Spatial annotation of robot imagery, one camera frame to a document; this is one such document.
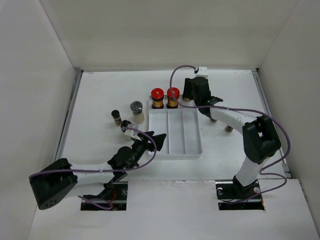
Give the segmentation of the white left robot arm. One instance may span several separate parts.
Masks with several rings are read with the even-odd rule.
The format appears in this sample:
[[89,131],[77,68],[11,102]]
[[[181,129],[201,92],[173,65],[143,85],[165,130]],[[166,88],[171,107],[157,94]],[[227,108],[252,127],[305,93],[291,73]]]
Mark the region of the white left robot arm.
[[29,176],[29,183],[39,210],[47,210],[63,199],[77,196],[86,204],[100,210],[113,208],[111,198],[115,183],[128,172],[143,168],[139,164],[145,152],[156,154],[164,145],[167,135],[154,131],[136,131],[131,146],[123,146],[106,163],[72,164],[61,158]]

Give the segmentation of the red-lid sauce jar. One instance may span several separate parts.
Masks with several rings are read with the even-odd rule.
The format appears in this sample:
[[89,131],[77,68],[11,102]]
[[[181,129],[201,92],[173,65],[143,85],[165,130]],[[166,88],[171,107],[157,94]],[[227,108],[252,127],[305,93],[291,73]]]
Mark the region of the red-lid sauce jar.
[[164,91],[161,88],[154,88],[151,91],[152,98],[152,108],[153,109],[163,109],[164,108]]
[[176,87],[169,88],[167,90],[167,108],[177,109],[179,104],[177,100],[180,97],[180,90]]

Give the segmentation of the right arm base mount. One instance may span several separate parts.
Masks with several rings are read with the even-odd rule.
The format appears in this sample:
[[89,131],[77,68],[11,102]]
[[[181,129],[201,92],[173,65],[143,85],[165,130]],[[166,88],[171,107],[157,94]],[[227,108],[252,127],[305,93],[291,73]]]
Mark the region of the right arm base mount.
[[220,211],[265,210],[259,181],[239,190],[232,181],[217,182],[216,195]]

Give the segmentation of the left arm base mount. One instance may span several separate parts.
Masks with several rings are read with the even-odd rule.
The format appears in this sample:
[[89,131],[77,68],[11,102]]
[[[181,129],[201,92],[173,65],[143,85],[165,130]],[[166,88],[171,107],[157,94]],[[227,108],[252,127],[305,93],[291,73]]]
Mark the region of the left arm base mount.
[[91,204],[81,200],[81,211],[126,211],[128,197],[128,182],[116,182],[113,187],[102,194],[86,194],[82,198],[90,200]]

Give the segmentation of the black-top white powder grinder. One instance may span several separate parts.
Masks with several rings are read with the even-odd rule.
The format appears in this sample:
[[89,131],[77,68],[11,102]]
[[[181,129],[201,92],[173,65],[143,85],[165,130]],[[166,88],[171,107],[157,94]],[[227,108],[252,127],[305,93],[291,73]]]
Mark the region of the black-top white powder grinder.
[[126,131],[125,128],[127,128],[128,125],[131,125],[131,124],[132,124],[132,122],[129,121],[129,120],[123,120],[123,121],[121,122],[121,124],[120,124],[120,129],[121,129],[121,131],[124,133],[124,132]]

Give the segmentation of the black-top brown chunk grinder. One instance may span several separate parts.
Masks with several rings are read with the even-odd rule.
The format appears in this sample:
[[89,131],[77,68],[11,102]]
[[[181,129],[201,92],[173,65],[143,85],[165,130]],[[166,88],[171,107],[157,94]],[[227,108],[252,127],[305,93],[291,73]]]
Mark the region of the black-top brown chunk grinder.
[[189,103],[191,100],[190,99],[188,99],[188,98],[183,98],[182,99],[184,102],[186,102],[186,103]]

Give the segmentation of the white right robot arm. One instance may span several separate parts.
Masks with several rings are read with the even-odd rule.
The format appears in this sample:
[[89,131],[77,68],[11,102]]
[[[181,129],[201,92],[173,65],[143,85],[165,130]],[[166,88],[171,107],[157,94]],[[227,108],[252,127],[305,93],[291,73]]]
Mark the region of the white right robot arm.
[[194,101],[201,114],[225,123],[242,135],[245,160],[232,179],[230,194],[243,200],[266,161],[281,148],[271,117],[255,109],[228,106],[221,98],[211,95],[209,80],[202,76],[186,78],[182,96]]

